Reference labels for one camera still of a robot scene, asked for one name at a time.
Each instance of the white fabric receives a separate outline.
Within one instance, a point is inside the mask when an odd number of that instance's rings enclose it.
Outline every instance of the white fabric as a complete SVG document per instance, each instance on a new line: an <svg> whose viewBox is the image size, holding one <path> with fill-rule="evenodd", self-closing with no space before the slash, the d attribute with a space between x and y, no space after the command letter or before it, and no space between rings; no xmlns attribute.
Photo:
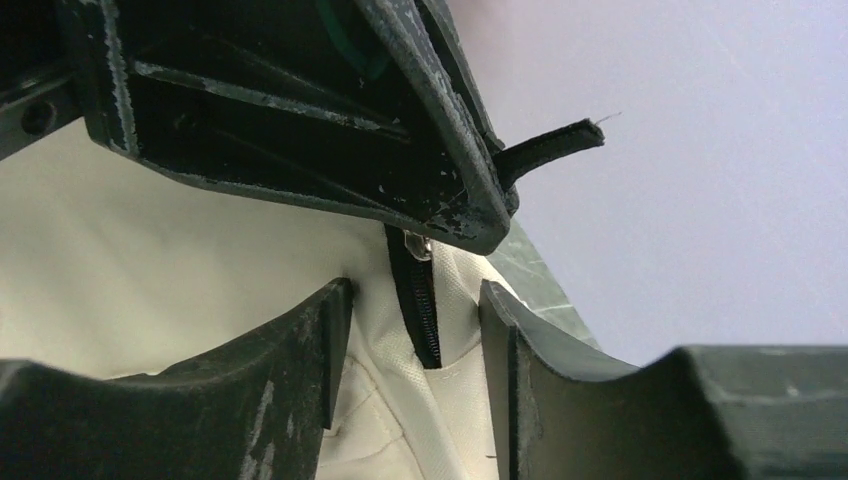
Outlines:
<svg viewBox="0 0 848 480"><path fill-rule="evenodd" d="M358 288L319 480L495 479L476 301L488 262L436 244L445 368L407 336L377 222L186 187L76 123L0 162L0 358L97 378L155 373Z"/></svg>

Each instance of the zipper pull tab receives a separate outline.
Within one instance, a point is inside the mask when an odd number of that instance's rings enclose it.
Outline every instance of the zipper pull tab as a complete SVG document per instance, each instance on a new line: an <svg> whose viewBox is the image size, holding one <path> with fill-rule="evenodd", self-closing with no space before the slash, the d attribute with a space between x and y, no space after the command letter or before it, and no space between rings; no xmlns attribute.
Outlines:
<svg viewBox="0 0 848 480"><path fill-rule="evenodd" d="M429 262L433 259L433 247L429 238L404 230L403 244L409 254L419 262Z"/></svg>

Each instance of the white wall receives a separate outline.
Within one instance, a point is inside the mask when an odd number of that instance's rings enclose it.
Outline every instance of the white wall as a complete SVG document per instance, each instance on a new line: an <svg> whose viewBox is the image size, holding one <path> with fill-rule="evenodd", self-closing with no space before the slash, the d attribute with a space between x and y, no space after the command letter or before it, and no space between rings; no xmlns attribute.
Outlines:
<svg viewBox="0 0 848 480"><path fill-rule="evenodd" d="M607 352L848 343L848 2L451 5L507 144L622 112L519 183Z"/></svg>

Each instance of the black zipper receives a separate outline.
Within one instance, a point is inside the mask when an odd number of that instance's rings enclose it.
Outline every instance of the black zipper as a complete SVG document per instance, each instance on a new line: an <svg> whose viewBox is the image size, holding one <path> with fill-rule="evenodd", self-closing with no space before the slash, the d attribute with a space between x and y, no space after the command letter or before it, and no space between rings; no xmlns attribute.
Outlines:
<svg viewBox="0 0 848 480"><path fill-rule="evenodd" d="M400 311L415 354L424 368L442 368L433 260L427 240L388 225L386 240Z"/></svg>

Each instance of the black zipper tape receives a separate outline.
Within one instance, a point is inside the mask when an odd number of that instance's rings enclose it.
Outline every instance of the black zipper tape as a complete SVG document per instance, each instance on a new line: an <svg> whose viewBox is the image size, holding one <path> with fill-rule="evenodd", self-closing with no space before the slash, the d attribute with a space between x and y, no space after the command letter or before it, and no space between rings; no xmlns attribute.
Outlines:
<svg viewBox="0 0 848 480"><path fill-rule="evenodd" d="M433 261L417 260L407 249L401 229L386 225L386 241L400 311L415 355L426 369L442 368Z"/></svg>

